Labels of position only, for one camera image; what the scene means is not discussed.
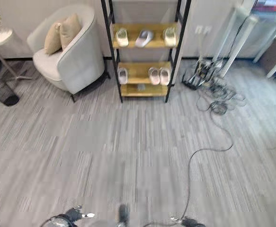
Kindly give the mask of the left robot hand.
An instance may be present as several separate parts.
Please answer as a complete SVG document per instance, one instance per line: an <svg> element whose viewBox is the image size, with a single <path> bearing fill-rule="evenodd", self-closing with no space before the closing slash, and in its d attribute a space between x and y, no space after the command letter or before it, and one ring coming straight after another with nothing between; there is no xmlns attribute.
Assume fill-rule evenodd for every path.
<svg viewBox="0 0 276 227"><path fill-rule="evenodd" d="M82 212L82 206L77 205L75 207L70 208L66 211L65 215L68 217L69 221L74 223L78 220L84 219L84 218L94 218L94 213L83 213Z"/></svg>

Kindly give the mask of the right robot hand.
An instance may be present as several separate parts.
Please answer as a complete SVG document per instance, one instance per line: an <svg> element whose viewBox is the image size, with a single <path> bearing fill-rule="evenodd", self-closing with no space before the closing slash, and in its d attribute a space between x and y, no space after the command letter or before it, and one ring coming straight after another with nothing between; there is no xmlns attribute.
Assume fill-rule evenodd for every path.
<svg viewBox="0 0 276 227"><path fill-rule="evenodd" d="M186 216L185 213L182 214L182 216L180 218L171 217L170 220L173 223L179 224L183 227L203 227L204 226L202 223L199 223L197 220Z"/></svg>

